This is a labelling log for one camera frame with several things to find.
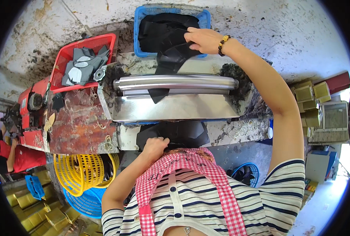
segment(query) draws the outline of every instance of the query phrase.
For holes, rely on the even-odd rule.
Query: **checkered strap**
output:
[[[212,153],[207,148],[184,148],[166,154],[136,180],[136,197],[142,235],[155,235],[154,219],[149,202],[159,181],[165,174],[184,168],[204,175],[216,186],[229,235],[247,235],[238,203],[229,186],[225,171],[215,163]]]

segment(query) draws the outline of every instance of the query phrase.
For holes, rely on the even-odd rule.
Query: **apron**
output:
[[[143,236],[155,236],[150,209],[151,196],[165,174],[178,169],[191,169],[207,177],[217,188],[230,236],[245,236],[246,228],[235,195],[223,168],[218,166],[207,148],[171,150],[156,161],[136,180],[136,197]]]
[[[11,146],[0,140],[0,156],[8,159]],[[25,171],[36,166],[45,165],[47,163],[45,153],[42,151],[27,148],[22,145],[17,145],[15,148],[14,173]]]

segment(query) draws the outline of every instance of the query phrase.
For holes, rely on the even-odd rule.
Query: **person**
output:
[[[305,189],[302,125],[291,90],[275,69],[236,39],[225,41],[211,29],[196,28],[188,28],[184,37],[195,43],[193,50],[233,59],[271,108],[268,175],[260,187],[252,188],[228,177],[206,148],[163,153],[167,138],[148,139],[102,197],[104,236],[286,235]],[[134,185],[135,194],[124,208]]]
[[[18,145],[17,138],[12,139],[11,146],[8,145],[3,140],[6,131],[0,122],[0,174],[18,173],[47,163],[44,152]]]

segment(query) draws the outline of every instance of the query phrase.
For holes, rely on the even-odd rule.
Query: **person in red vest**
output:
[[[45,153],[18,145],[18,139],[12,140],[12,145],[3,141],[6,127],[0,125],[0,174],[18,173],[27,169],[45,165]]]

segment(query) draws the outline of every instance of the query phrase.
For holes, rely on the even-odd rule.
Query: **blue container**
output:
[[[134,13],[134,53],[138,57],[147,57],[147,56],[157,56],[157,53],[146,53],[141,50],[140,42],[138,41],[138,32],[140,30],[141,20],[147,15],[158,15],[160,13],[176,13],[183,15],[195,16],[199,19],[199,26],[201,29],[210,29],[210,12],[204,10],[202,12],[194,10],[186,10],[175,7],[163,7],[161,5],[147,5],[139,6],[136,8]],[[198,58],[206,57],[207,54],[197,55]]]
[[[41,200],[41,198],[44,197],[45,193],[44,189],[41,186],[39,177],[26,175],[25,178],[27,182],[27,188],[31,192],[33,198]]]
[[[254,164],[252,162],[245,163],[245,164],[241,165],[240,167],[235,168],[233,171],[233,174],[231,176],[233,176],[240,168],[247,166],[247,165],[250,167],[250,169],[252,171],[252,175],[255,177],[254,179],[250,179],[250,187],[255,188],[256,185],[258,184],[259,176],[260,176],[259,175],[259,168],[256,164]]]
[[[71,195],[65,188],[63,191],[66,200],[76,211],[91,218],[102,218],[102,197],[106,188],[91,188],[80,197]]]

